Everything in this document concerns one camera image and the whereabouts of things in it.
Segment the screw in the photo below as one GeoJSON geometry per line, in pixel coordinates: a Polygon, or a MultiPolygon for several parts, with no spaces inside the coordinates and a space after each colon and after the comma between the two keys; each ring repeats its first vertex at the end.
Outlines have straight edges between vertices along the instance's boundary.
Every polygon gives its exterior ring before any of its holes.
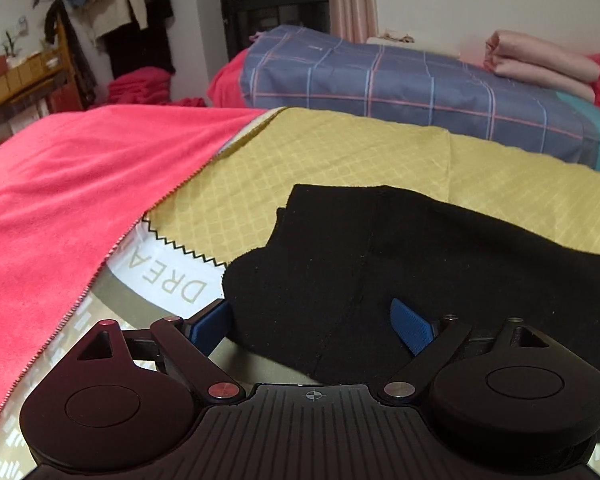
{"type": "Polygon", "coordinates": [[[398,381],[386,384],[384,386],[384,392],[390,397],[403,399],[404,397],[411,397],[416,392],[416,387],[411,383],[398,381]]]}
{"type": "Polygon", "coordinates": [[[209,386],[208,391],[216,399],[231,399],[240,393],[240,388],[233,383],[216,383],[209,386]]]}

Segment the bed sheet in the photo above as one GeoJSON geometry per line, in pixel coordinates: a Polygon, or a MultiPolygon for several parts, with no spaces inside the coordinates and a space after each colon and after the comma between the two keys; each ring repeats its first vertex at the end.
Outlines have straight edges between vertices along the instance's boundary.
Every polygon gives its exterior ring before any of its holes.
{"type": "MultiPolygon", "coordinates": [[[[0,479],[21,478],[33,467],[17,424],[20,406],[85,330],[103,318],[120,320],[125,328],[146,327],[165,313],[187,315],[204,306],[220,287],[223,262],[266,243],[276,209],[298,182],[413,189],[600,253],[600,173],[440,128],[284,110],[149,211],[120,245],[3,412],[0,479]],[[160,270],[184,276],[178,291],[183,301],[161,293],[159,281],[148,283],[160,270]],[[190,282],[205,283],[206,290],[196,295],[197,289],[187,288],[183,294],[190,282]]],[[[212,357],[245,384],[308,381],[228,342],[212,357]]],[[[591,464],[600,472],[600,445],[591,464]]]]}
{"type": "Polygon", "coordinates": [[[222,96],[232,89],[248,107],[304,107],[440,126],[600,171],[595,106],[449,57],[281,25],[224,71],[210,88],[216,106],[227,106],[222,96]]]}

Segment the plaid pattern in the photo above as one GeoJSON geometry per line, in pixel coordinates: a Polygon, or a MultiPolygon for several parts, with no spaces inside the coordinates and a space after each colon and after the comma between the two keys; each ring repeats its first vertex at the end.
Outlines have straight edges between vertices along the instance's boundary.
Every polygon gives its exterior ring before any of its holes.
{"type": "Polygon", "coordinates": [[[250,48],[248,106],[334,110],[494,140],[596,167],[600,134],[555,92],[444,56],[282,25],[250,48]]]}

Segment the folded black garment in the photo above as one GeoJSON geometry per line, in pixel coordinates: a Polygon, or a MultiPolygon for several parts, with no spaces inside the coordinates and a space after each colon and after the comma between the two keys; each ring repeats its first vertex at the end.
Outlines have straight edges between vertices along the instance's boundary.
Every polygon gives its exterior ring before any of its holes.
{"type": "Polygon", "coordinates": [[[236,342],[322,383],[377,388],[410,361],[393,298],[484,329],[523,317],[600,370],[599,255],[408,190],[295,186],[223,286],[236,342]]]}

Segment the yellow patterned fabric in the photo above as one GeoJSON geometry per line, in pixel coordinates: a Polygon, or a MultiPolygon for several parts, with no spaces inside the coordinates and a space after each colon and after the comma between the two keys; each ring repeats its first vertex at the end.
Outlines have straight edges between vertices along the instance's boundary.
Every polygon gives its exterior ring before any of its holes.
{"type": "Polygon", "coordinates": [[[413,189],[600,254],[600,173],[440,128],[290,108],[153,210],[158,236],[229,262],[263,246],[294,184],[413,189]]]}

